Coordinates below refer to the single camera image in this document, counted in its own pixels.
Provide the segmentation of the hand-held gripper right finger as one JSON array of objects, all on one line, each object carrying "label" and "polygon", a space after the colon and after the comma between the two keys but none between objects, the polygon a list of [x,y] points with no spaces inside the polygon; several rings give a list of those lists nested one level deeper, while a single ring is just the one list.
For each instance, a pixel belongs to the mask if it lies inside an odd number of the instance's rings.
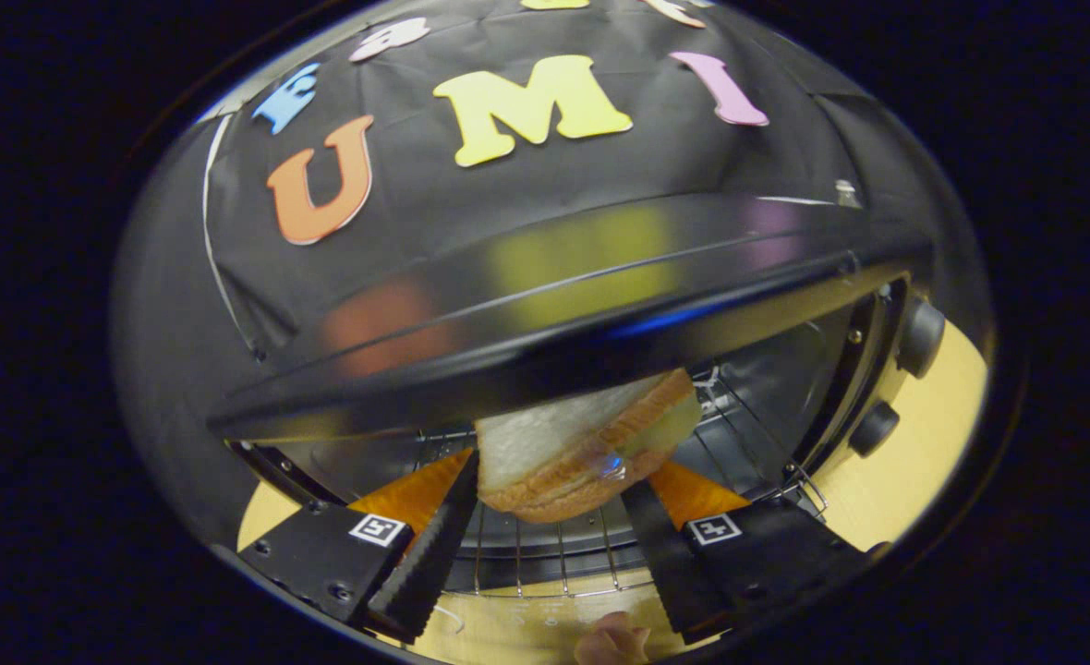
[{"label": "hand-held gripper right finger", "polygon": [[669,627],[687,645],[720,634],[765,633],[849,587],[889,547],[841,539],[789,489],[748,495],[669,462],[622,501]]}]

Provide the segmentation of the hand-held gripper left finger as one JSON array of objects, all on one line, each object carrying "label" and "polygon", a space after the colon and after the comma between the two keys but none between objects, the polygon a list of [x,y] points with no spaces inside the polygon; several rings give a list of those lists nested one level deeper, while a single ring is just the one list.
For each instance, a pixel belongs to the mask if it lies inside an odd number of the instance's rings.
[{"label": "hand-held gripper left finger", "polygon": [[347,506],[305,501],[237,555],[335,622],[413,643],[451,573],[477,483],[479,456],[464,449]]}]

